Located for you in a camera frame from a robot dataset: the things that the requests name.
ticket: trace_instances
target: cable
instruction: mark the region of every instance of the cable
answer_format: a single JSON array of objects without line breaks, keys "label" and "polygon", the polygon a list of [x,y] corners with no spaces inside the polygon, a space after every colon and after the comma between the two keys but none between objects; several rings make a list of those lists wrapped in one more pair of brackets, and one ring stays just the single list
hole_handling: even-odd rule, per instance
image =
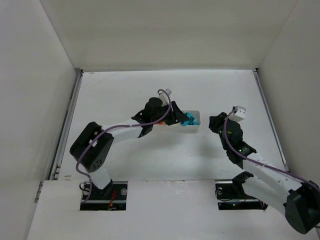
[{"label": "cable", "polygon": [[218,200],[221,201],[221,202],[228,202],[228,201],[231,201],[231,200],[234,199],[234,198],[231,198],[231,199],[228,199],[228,200],[222,200],[222,199],[220,199],[220,198],[218,197],[217,191],[218,191],[217,189],[214,191],[214,195],[215,195],[216,199],[218,199]]},{"label": "cable", "polygon": [[91,192],[92,192],[92,186],[93,186],[93,183],[92,183],[92,180],[91,180],[91,177],[88,173],[84,172],[84,171],[81,171],[79,169],[79,165],[82,161],[82,159],[84,158],[84,156],[86,155],[86,153],[89,151],[89,149],[95,144],[95,142],[101,137],[103,136],[105,133],[109,132],[110,130],[113,130],[113,129],[116,129],[116,128],[131,128],[131,127],[144,127],[144,126],[149,126],[149,125],[154,125],[154,124],[157,124],[159,122],[161,122],[167,115],[168,113],[170,112],[170,109],[172,109],[172,104],[171,104],[171,99],[170,99],[170,96],[168,95],[168,93],[163,90],[163,89],[159,89],[157,91],[157,93],[159,94],[159,92],[163,92],[166,97],[168,98],[168,109],[166,110],[165,114],[160,117],[158,120],[156,121],[153,121],[153,122],[148,122],[148,123],[142,123],[142,124],[133,124],[133,125],[128,125],[128,124],[122,124],[122,125],[114,125],[114,126],[111,126],[109,128],[107,128],[106,130],[102,131],[101,133],[99,133],[90,143],[89,145],[85,148],[85,150],[83,151],[83,153],[80,155],[78,161],[76,161],[76,165],[75,165],[75,170],[88,177],[89,179],[89,193],[88,195],[86,196],[86,199],[84,201],[82,201],[82,204],[85,203],[89,198],[90,198],[90,195],[91,195]]},{"label": "cable", "polygon": [[225,139],[226,143],[228,144],[229,148],[235,153],[237,154],[239,157],[245,159],[245,160],[248,160],[249,162],[252,162],[254,164],[258,164],[260,166],[264,166],[265,168],[267,169],[271,169],[273,171],[276,171],[276,172],[279,172],[279,173],[282,173],[282,174],[285,174],[285,175],[288,175],[294,179],[297,179],[297,180],[300,180],[301,182],[309,185],[310,187],[312,187],[313,189],[315,189],[319,194],[320,194],[320,189],[313,183],[309,182],[308,180],[304,179],[303,177],[300,177],[298,175],[295,175],[291,172],[287,172],[287,171],[284,171],[284,170],[281,170],[281,169],[278,169],[276,167],[273,167],[273,166],[269,166],[269,165],[265,165],[259,161],[256,161],[256,160],[253,160],[249,157],[246,157],[244,155],[242,155],[241,153],[239,153],[237,150],[234,149],[234,147],[231,145],[231,143],[229,142],[229,139],[227,137],[227,123],[228,123],[228,119],[229,117],[235,113],[237,111],[237,109],[235,108],[234,110],[232,110],[227,116],[226,118],[224,119],[224,123],[223,123],[223,132],[222,132],[222,135],[223,135],[223,138]]},{"label": "cable", "polygon": [[235,205],[235,207],[236,207],[237,209],[239,209],[239,206],[240,206],[241,204],[245,203],[245,202],[247,201],[247,199],[248,199],[248,196],[246,195],[244,201],[242,201],[242,202],[240,202],[240,203],[237,203],[237,204]]},{"label": "cable", "polygon": [[109,205],[107,207],[107,210],[109,210],[109,208],[112,206],[112,201],[116,198],[116,191],[113,190],[113,192],[111,193],[111,199],[110,199],[110,202],[109,202]]}]

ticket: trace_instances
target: white enclosure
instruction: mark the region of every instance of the white enclosure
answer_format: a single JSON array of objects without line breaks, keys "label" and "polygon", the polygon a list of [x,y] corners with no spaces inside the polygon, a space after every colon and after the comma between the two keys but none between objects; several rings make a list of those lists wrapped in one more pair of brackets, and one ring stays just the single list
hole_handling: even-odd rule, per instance
[{"label": "white enclosure", "polygon": [[41,0],[86,70],[258,68],[297,0]]}]

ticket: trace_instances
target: white wall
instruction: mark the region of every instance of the white wall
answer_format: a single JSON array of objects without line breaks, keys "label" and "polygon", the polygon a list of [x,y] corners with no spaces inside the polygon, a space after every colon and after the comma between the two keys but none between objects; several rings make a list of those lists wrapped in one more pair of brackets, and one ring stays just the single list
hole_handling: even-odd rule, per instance
[{"label": "white wall", "polygon": [[297,0],[41,0],[75,67],[260,66]]},{"label": "white wall", "polygon": [[39,0],[0,0],[0,239],[26,238],[75,71]]},{"label": "white wall", "polygon": [[292,172],[320,185],[320,1],[299,0],[259,68]]}]

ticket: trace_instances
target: white table surface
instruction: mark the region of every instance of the white table surface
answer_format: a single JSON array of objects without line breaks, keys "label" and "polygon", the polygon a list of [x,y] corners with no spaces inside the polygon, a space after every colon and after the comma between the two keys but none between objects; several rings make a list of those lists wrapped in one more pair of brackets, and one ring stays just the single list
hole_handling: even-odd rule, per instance
[{"label": "white table surface", "polygon": [[244,141],[267,161],[284,169],[267,113],[251,70],[199,69],[126,72],[86,72],[71,122],[59,180],[84,179],[75,170],[69,149],[89,122],[116,124],[144,108],[158,89],[172,90],[181,110],[199,110],[197,133],[175,133],[155,127],[139,139],[112,145],[106,159],[114,181],[232,179],[242,169],[232,164],[219,136],[209,128],[209,116],[246,108],[241,128]]},{"label": "white table surface", "polygon": [[316,240],[273,208],[218,210],[213,180],[129,181],[125,211],[79,211],[80,181],[45,181],[27,240]]}]

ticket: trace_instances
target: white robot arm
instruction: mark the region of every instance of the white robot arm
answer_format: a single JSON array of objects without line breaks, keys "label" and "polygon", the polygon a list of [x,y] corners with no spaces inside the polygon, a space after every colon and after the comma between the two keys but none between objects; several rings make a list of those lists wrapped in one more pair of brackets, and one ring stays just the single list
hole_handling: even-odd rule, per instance
[{"label": "white robot arm", "polygon": [[246,109],[237,106],[228,115],[211,116],[209,128],[219,134],[232,163],[245,170],[232,180],[238,196],[251,196],[279,211],[299,233],[306,234],[320,223],[320,189],[292,173],[277,169],[243,141],[239,121]]}]

